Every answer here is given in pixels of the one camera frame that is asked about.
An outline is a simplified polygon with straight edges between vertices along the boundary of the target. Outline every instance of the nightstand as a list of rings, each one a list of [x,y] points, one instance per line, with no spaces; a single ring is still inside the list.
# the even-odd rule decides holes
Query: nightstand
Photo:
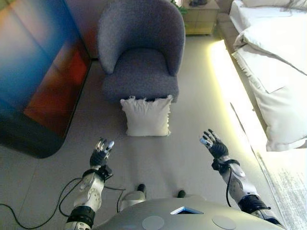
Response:
[[[190,0],[184,0],[183,6],[188,13],[183,15],[187,35],[210,35],[216,24],[219,6],[215,0],[208,0],[206,5],[189,6]]]

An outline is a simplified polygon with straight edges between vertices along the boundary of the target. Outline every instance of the carpet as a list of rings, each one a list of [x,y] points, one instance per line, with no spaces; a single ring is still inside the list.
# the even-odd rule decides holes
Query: carpet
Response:
[[[307,229],[307,149],[256,154],[288,230]]]

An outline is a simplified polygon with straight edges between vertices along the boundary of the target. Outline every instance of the armchair seat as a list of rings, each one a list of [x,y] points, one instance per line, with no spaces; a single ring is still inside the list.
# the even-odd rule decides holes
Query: armchair seat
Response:
[[[119,57],[113,74],[104,80],[103,92],[110,102],[127,99],[127,95],[149,100],[172,95],[176,101],[179,89],[177,78],[169,74],[161,52],[135,48]]]

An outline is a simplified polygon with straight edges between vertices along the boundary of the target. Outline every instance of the white duvet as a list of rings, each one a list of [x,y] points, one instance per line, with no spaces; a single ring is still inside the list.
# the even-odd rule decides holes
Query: white duvet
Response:
[[[245,29],[233,56],[249,76],[268,125],[267,150],[297,148],[307,137],[307,15],[270,18]]]

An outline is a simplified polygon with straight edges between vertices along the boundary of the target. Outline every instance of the white sheet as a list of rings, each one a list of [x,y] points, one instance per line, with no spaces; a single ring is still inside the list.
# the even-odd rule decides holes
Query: white sheet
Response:
[[[297,148],[307,138],[306,36],[307,15],[296,15],[257,22],[235,42],[242,47],[233,56],[268,125],[268,151]]]
[[[230,19],[238,32],[242,32],[249,26],[267,20],[272,17],[291,17],[306,15],[304,11],[284,11],[280,7],[255,7],[248,8],[241,0],[234,0],[229,13]]]

